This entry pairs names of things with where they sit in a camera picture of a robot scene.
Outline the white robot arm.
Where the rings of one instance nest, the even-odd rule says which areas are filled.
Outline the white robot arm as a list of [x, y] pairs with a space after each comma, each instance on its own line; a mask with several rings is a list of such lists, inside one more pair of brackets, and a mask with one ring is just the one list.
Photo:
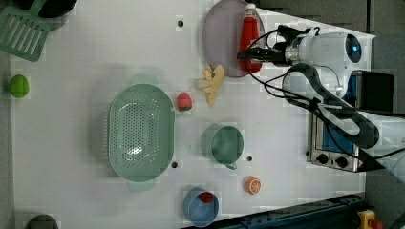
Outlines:
[[251, 39], [238, 51], [242, 65], [252, 62], [286, 67], [280, 88], [269, 80], [262, 83], [269, 94], [311, 112], [403, 180], [404, 116], [360, 110], [344, 100], [350, 77], [363, 57], [359, 39], [348, 32], [322, 33], [318, 27], [299, 31], [281, 25], [273, 32], [284, 40], [269, 47], [261, 45], [268, 33]]

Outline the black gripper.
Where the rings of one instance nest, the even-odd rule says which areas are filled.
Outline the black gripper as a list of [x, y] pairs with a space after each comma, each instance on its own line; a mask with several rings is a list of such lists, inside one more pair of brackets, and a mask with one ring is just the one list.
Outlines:
[[265, 55], [265, 61], [273, 63], [278, 67], [290, 66], [291, 63], [286, 59], [286, 49], [298, 37], [300, 32], [294, 28], [280, 25], [276, 30], [270, 33], [275, 33], [283, 38], [282, 42], [276, 42], [269, 49], [250, 48], [242, 52], [238, 52], [237, 59], [250, 60], [253, 62], [264, 62], [263, 58], [258, 55]]

